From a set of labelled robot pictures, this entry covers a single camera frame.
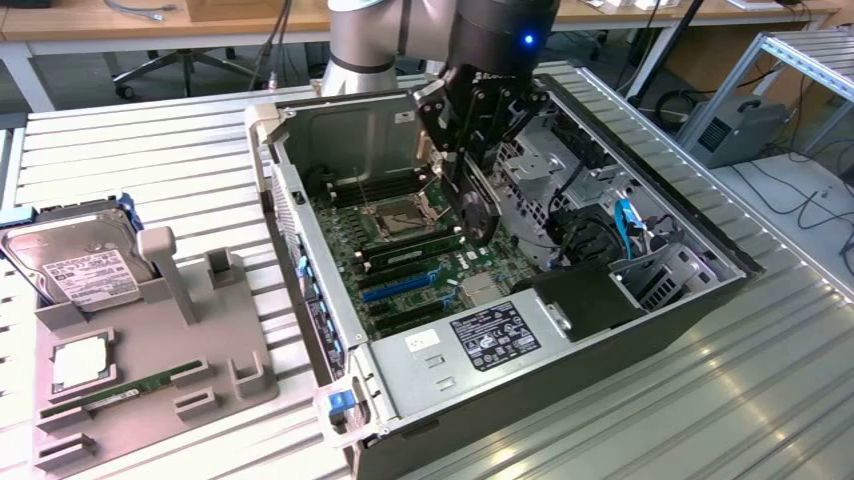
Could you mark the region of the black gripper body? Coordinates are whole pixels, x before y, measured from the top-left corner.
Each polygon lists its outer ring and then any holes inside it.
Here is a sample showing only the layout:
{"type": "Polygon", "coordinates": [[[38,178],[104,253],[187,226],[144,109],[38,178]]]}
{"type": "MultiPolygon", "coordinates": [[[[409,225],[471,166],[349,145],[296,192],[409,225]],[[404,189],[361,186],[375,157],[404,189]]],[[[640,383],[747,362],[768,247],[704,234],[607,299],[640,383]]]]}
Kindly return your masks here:
{"type": "Polygon", "coordinates": [[[456,3],[443,74],[451,95],[530,83],[559,5],[550,0],[456,3]]]}

